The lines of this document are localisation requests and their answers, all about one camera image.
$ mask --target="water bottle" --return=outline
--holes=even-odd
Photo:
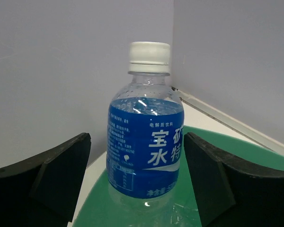
[[[169,57],[168,44],[131,43],[132,82],[109,106],[106,166],[109,195],[122,216],[119,226],[172,225],[184,110],[165,85]]]

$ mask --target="bottle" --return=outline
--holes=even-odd
[[[133,80],[109,106],[109,195],[118,206],[122,226],[171,226],[184,109],[165,85],[169,57],[168,44],[131,43],[128,73]]]

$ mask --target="bottle label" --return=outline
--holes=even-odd
[[[183,121],[184,111],[147,115],[110,105],[106,166],[111,185],[141,199],[170,191],[178,179]]]

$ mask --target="green tray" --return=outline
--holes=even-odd
[[[250,162],[284,171],[284,156],[273,151],[234,137],[185,126],[184,134],[188,132],[193,132],[216,147]],[[174,190],[174,213],[176,217],[174,217],[173,222],[177,223],[175,226],[201,227],[195,195],[193,193],[193,187],[183,150],[179,178]],[[122,214],[119,214],[117,210],[114,212],[114,204],[108,195],[108,179],[106,171],[103,172],[95,186],[92,188],[73,226],[124,227],[122,225]]]

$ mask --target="baseboard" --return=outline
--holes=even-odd
[[[201,101],[200,99],[197,99],[196,97],[190,94],[187,94],[176,88],[173,89],[178,93],[179,97],[184,103],[206,114],[207,116],[236,131],[237,133],[249,138],[255,143],[284,156],[283,143],[276,141],[275,139],[253,129],[252,127],[206,104],[205,102]]]

